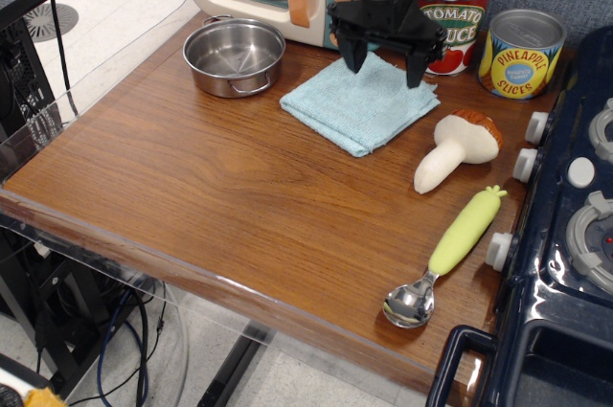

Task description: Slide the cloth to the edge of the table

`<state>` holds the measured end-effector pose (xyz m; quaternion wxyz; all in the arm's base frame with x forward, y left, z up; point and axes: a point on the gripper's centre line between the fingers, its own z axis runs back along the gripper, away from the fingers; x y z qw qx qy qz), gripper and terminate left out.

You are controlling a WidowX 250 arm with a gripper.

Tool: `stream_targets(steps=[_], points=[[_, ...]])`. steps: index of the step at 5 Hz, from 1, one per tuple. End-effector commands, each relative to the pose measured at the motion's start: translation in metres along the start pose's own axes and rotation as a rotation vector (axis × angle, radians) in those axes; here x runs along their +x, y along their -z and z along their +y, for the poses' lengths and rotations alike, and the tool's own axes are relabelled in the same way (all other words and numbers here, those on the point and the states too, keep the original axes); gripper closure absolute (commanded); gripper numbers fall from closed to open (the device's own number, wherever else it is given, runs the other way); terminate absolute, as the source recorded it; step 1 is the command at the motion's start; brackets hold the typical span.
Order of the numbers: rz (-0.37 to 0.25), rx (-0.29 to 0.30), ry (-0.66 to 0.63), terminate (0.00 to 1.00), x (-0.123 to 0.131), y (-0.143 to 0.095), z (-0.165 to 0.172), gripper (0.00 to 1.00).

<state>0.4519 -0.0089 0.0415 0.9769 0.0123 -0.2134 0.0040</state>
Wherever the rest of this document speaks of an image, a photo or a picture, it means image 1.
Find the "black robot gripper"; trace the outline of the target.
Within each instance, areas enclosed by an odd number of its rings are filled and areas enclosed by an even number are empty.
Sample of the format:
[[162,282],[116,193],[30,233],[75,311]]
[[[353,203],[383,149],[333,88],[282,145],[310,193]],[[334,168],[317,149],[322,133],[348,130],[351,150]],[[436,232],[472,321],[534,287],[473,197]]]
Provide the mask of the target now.
[[409,88],[419,87],[430,63],[443,58],[446,29],[422,12],[420,0],[332,1],[327,13],[339,53],[355,74],[371,45],[406,55]]

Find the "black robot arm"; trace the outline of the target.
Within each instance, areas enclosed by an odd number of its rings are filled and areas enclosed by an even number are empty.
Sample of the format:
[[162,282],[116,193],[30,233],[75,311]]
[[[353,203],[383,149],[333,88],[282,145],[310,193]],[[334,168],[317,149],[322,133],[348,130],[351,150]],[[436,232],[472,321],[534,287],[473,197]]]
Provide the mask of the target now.
[[371,44],[405,56],[410,88],[418,87],[429,64],[443,57],[446,28],[422,12],[419,0],[332,2],[328,14],[338,50],[355,73]]

